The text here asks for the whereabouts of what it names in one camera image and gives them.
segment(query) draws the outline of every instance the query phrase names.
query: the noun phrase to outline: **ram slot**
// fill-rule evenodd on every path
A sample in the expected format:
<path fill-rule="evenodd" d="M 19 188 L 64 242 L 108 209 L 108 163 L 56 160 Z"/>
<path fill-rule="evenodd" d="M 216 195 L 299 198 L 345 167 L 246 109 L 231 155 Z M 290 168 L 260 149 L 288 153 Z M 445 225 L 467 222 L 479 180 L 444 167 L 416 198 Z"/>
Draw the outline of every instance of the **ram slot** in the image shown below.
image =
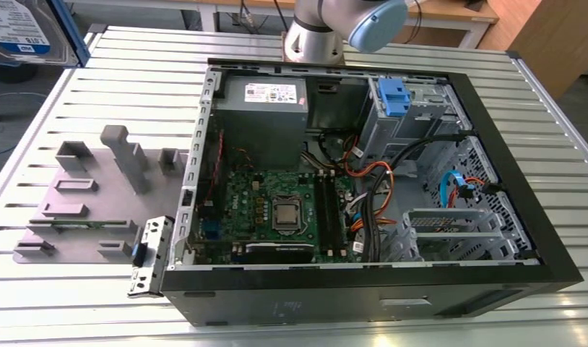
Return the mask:
<path fill-rule="evenodd" d="M 336 192 L 335 179 L 331 177 L 325 180 L 325 212 L 329 223 L 329 238 L 333 256 L 340 256 L 343 249 L 343 232 L 340 214 L 339 214 L 339 195 Z"/>
<path fill-rule="evenodd" d="M 315 217 L 320 236 L 320 252 L 328 254 L 332 250 L 328 210 L 325 208 L 325 178 L 316 176 L 313 180 Z"/>

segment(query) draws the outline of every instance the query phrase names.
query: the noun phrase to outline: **blue drive bay latch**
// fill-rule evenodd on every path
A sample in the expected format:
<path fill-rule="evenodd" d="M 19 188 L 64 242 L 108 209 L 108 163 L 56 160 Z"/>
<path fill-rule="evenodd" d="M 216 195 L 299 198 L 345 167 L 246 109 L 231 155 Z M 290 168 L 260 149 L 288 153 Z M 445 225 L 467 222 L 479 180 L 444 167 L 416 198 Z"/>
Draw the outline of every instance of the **blue drive bay latch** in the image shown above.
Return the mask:
<path fill-rule="evenodd" d="M 403 117 L 409 109 L 409 91 L 400 78 L 380 78 L 377 89 L 387 106 L 388 117 Z"/>

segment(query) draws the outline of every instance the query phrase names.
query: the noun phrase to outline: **floor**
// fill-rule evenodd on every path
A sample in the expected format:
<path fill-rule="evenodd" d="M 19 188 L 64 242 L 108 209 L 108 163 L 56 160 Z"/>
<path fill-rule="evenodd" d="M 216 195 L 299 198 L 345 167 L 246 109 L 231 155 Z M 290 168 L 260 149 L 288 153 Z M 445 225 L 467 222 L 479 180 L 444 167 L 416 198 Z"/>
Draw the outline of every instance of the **floor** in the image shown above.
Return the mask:
<path fill-rule="evenodd" d="M 186 26 L 195 30 L 202 28 L 200 16 L 196 12 L 116 6 L 95 7 L 86 4 L 75 4 L 72 11 L 80 31 L 84 33 L 91 23 L 162 29 L 184 29 Z M 246 25 L 236 25 L 230 14 L 222 14 L 222 31 L 231 33 L 260 32 L 264 35 L 282 34 L 284 28 L 279 17 L 259 15 L 255 16 L 255 23 L 259 30 L 254 30 Z M 48 94 L 62 71 L 62 68 L 58 67 L 40 67 L 38 75 L 31 81 L 16 85 L 0 83 L 0 93 Z M 36 95 L 11 95 L 0 98 L 0 152 L 12 148 L 19 142 L 42 102 L 43 98 Z M 588 142 L 588 84 L 585 79 L 576 81 L 559 100 L 559 105 Z M 0 155 L 0 170 L 10 155 L 11 151 Z"/>

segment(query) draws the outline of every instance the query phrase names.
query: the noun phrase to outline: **green circuit board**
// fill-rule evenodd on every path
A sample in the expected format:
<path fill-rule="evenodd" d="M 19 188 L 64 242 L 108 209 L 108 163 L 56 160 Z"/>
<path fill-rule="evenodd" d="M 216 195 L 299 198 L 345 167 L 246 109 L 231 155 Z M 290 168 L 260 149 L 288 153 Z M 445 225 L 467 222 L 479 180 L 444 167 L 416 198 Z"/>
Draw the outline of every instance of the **green circuit board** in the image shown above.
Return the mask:
<path fill-rule="evenodd" d="M 335 178 L 335 188 L 340 205 L 343 198 L 352 191 L 349 177 Z M 286 203 L 299 206 L 300 223 L 292 230 L 275 229 L 275 205 Z M 343 240 L 347 240 L 347 228 L 343 216 L 339 216 Z M 287 242 L 315 246 L 315 262 L 355 262 L 356 256 L 349 247 L 327 254 L 320 252 L 320 230 L 315 205 L 315 174 L 276 171 L 232 171 L 228 175 L 224 217 L 222 219 L 220 247 L 207 249 L 212 264 L 231 264 L 232 242 Z"/>

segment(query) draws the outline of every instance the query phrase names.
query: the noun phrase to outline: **metal bracket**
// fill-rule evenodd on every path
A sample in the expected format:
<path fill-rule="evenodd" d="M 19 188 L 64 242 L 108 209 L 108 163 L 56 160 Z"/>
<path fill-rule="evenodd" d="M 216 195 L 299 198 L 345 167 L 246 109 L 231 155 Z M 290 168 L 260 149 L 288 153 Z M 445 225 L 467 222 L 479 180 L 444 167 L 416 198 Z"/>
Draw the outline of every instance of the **metal bracket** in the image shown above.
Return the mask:
<path fill-rule="evenodd" d="M 140 241 L 134 246 L 131 254 L 134 257 L 134 271 L 127 296 L 132 299 L 163 297 L 160 293 L 162 278 L 174 226 L 175 222 L 171 217 L 147 220 Z"/>

